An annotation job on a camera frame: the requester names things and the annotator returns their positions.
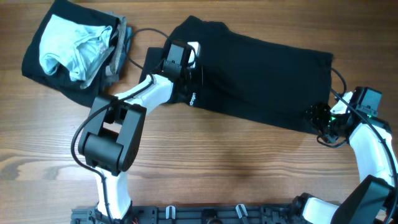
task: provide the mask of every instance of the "black mounting rail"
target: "black mounting rail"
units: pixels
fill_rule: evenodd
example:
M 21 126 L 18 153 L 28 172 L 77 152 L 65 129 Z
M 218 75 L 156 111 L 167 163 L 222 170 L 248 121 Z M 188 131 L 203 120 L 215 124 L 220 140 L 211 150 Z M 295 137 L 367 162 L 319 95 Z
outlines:
M 265 204 L 243 207 L 246 213 L 238 213 L 236 207 L 132 207 L 131 215 L 123 222 L 136 224 L 310 224 L 296 215 L 289 218 L 291 204 Z M 96 219 L 95 207 L 72 210 L 71 224 L 107 224 Z

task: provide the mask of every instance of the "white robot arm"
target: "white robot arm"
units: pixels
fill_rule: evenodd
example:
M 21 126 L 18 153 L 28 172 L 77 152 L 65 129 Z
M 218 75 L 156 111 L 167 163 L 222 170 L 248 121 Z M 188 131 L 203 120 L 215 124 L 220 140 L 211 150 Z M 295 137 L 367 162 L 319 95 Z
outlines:
M 137 154 L 145 116 L 168 102 L 176 91 L 180 91 L 177 88 L 189 81 L 185 75 L 192 76 L 199 53 L 198 42 L 173 42 L 167 59 L 161 61 L 162 69 L 157 71 L 161 75 L 149 74 L 131 90 L 95 99 L 90 116 L 117 99 L 126 99 L 91 118 L 79 141 L 79 153 L 85 156 L 87 165 L 101 174 L 95 175 L 99 193 L 96 220 L 131 223 L 127 220 L 132 207 L 127 190 L 127 170 Z M 104 122 L 122 124 L 120 133 L 105 129 Z
M 385 139 L 386 145 L 384 146 L 371 127 L 355 118 L 355 115 L 350 114 L 351 111 L 347 110 L 347 106 L 340 101 L 330 110 L 331 120 L 328 121 L 327 128 L 322 128 L 325 125 L 319 122 L 319 119 L 315 121 L 315 118 L 326 118 L 325 113 L 319 114 L 320 110 L 318 109 L 311 111 L 311 114 L 316 113 L 317 115 L 310 116 L 310 121 L 324 141 L 334 142 L 337 135 L 345 136 L 348 139 L 356 156 L 361 184 L 343 203 L 342 206 L 345 205 L 345 207 L 307 196 L 305 205 L 300 212 L 308 222 L 313 224 L 372 223 L 378 211 L 386 204 L 388 196 L 392 198 L 393 193 L 391 192 L 394 192 L 392 189 L 395 187 L 394 173 L 386 150 L 391 153 L 395 167 L 398 166 L 391 145 L 391 130 L 387 123 L 372 116 L 377 115 L 377 100 L 380 98 L 380 92 L 362 87 L 357 87 L 354 94 L 349 92 L 343 97 L 344 100 L 351 101 L 351 105 L 366 114 L 366 118 L 372 121 L 373 127 Z M 327 109 L 322 105 L 318 105 L 318 107 L 323 111 Z

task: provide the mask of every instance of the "wood grain surface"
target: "wood grain surface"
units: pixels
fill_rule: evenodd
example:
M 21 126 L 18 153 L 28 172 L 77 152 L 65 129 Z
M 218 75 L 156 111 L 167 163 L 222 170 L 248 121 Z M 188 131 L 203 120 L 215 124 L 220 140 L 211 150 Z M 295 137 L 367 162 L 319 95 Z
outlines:
M 379 117 L 398 131 L 397 1 L 104 1 L 81 5 L 125 15 L 134 28 L 171 33 L 194 15 L 268 42 L 332 52 L 349 90 L 383 92 Z M 93 174 L 70 155 L 89 109 L 21 75 L 50 7 L 32 2 L 45 4 L 0 5 L 0 223 L 69 223 L 71 209 L 98 201 Z M 143 64 L 147 48 L 163 43 L 161 35 L 140 33 L 131 57 Z M 140 70 L 127 64 L 123 75 L 110 93 L 136 85 Z M 336 77 L 333 87 L 341 90 Z M 135 205 L 289 203 L 302 192 L 342 202 L 358 184 L 348 146 L 329 149 L 311 134 L 187 105 L 160 106 L 146 118 L 129 171 Z

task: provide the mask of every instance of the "black cable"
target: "black cable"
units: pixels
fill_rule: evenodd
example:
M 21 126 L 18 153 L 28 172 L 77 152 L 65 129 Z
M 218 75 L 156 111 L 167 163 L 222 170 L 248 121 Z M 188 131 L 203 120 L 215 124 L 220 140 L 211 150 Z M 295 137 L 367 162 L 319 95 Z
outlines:
M 344 90 L 343 90 L 343 93 L 341 94 L 341 97 L 344 97 L 344 94 L 346 94 L 346 91 L 347 91 L 346 80 L 343 78 L 343 76 L 340 74 L 340 72 L 338 72 L 336 69 L 331 68 L 331 70 L 334 71 L 336 73 L 336 75 L 338 75 L 340 77 L 341 82 L 343 82 Z
M 107 193 L 107 191 L 106 191 L 106 182 L 105 182 L 106 177 L 105 177 L 100 171 L 98 171 L 98 170 L 96 170 L 96 169 L 94 169 L 94 168 L 92 168 L 92 167 L 90 167 L 90 166 L 88 166 L 88 165 L 85 165 L 84 163 L 80 162 L 80 160 L 77 158 L 76 152 L 75 152 L 76 140 L 77 140 L 77 137 L 79 136 L 79 133 L 83 130 L 83 128 L 84 128 L 93 118 L 95 118 L 95 116 L 99 115 L 102 111 L 104 111 L 104 110 L 110 108 L 111 106 L 120 104 L 120 103 L 124 102 L 125 100 L 134 98 L 136 95 L 138 95 L 138 94 L 140 94 L 141 92 L 143 92 L 144 90 L 148 89 L 148 88 L 154 83 L 154 77 L 152 76 L 152 74 L 149 74 L 149 76 L 150 76 L 150 79 L 151 79 L 151 80 L 150 80 L 149 84 L 146 85 L 144 88 L 141 88 L 140 90 L 136 91 L 135 93 L 133 93 L 133 94 L 127 96 L 127 97 L 121 98 L 121 99 L 119 99 L 119 100 L 115 100 L 115 101 L 113 101 L 112 103 L 103 106 L 102 108 L 98 109 L 98 110 L 95 111 L 93 114 L 91 114 L 89 117 L 87 117 L 87 119 L 85 119 L 84 122 L 83 122 L 83 123 L 79 126 L 79 128 L 76 130 L 76 133 L 75 133 L 75 135 L 74 135 L 73 138 L 72 138 L 72 143 L 70 144 L 70 153 L 72 154 L 72 157 L 73 157 L 73 159 L 75 160 L 75 162 L 76 162 L 79 166 L 81 166 L 82 168 L 85 168 L 85 169 L 87 169 L 87 170 L 90 170 L 90 171 L 92 171 L 92 172 L 98 174 L 98 175 L 101 177 L 101 182 L 102 182 L 103 192 L 104 192 L 105 209 L 106 209 L 106 213 L 107 213 L 107 216 L 108 216 L 108 218 L 109 218 L 110 223 L 113 223 L 113 219 L 112 219 L 112 217 L 111 217 L 111 212 L 109 211 L 108 193 Z
M 338 148 L 338 147 L 340 147 L 340 146 L 342 146 L 342 145 L 344 145 L 344 144 L 347 143 L 347 140 L 345 139 L 345 140 L 341 141 L 341 142 L 338 143 L 338 144 L 330 145 L 330 144 L 327 144 L 327 143 L 325 143 L 325 142 L 319 141 L 320 138 L 321 138 L 321 136 L 318 136 L 318 137 L 317 137 L 317 142 L 318 142 L 319 144 L 321 144 L 322 146 L 326 146 L 326 147 L 330 147 L 330 148 Z
M 340 73 L 338 73 L 334 68 L 332 68 L 332 70 L 341 78 L 341 80 L 343 81 L 344 86 L 346 86 L 345 81 L 343 76 L 341 76 Z M 392 175 L 393 175 L 393 179 L 394 179 L 394 187 L 395 187 L 395 196 L 394 196 L 394 200 L 393 200 L 393 204 L 391 205 L 391 211 L 387 216 L 387 219 L 385 220 L 385 224 L 389 223 L 389 220 L 391 219 L 391 217 L 394 214 L 394 211 L 396 209 L 397 206 L 397 202 L 398 202 L 398 176 L 397 176 L 397 168 L 396 168 L 396 164 L 394 162 L 394 158 L 391 154 L 390 149 L 388 148 L 388 145 L 386 143 L 386 140 L 383 139 L 383 137 L 380 135 L 380 133 L 376 130 L 376 128 L 374 128 L 374 126 L 368 121 L 368 119 L 366 119 L 363 115 L 361 115 L 358 111 L 356 111 L 356 109 L 354 109 L 349 103 L 347 103 L 347 101 L 345 101 L 343 99 L 343 97 L 341 97 L 341 95 L 339 93 L 337 93 L 334 89 L 332 89 L 332 87 L 330 87 L 330 91 L 339 99 L 341 100 L 355 115 L 357 115 L 359 118 L 361 118 L 370 128 L 371 130 L 376 134 L 377 138 L 380 140 L 381 144 L 383 145 L 384 150 L 387 153 L 387 156 L 390 160 L 390 164 L 391 164 L 391 169 L 392 169 Z
M 170 37 L 168 37 L 167 34 L 163 33 L 163 32 L 160 31 L 160 30 L 154 29 L 154 28 L 142 28 L 142 29 L 139 29 L 139 30 L 135 31 L 134 33 L 132 33 L 131 40 L 134 38 L 134 36 L 135 36 L 136 34 L 138 34 L 139 32 L 142 32 L 142 31 L 146 31 L 146 30 L 150 30 L 150 31 L 154 31 L 154 32 L 157 32 L 157 33 L 159 33 L 159 34 L 162 34 L 163 36 L 165 36 L 165 37 L 167 38 L 167 40 L 170 41 Z M 126 46 L 124 46 L 124 53 L 126 54 L 127 59 L 128 59 L 131 63 L 133 63 L 135 66 L 137 66 L 137 67 L 140 68 L 141 70 L 144 69 L 144 67 L 142 67 L 141 65 L 139 65 L 137 62 L 133 61 L 133 59 L 130 58 L 129 53 L 127 52 L 127 47 L 126 47 Z

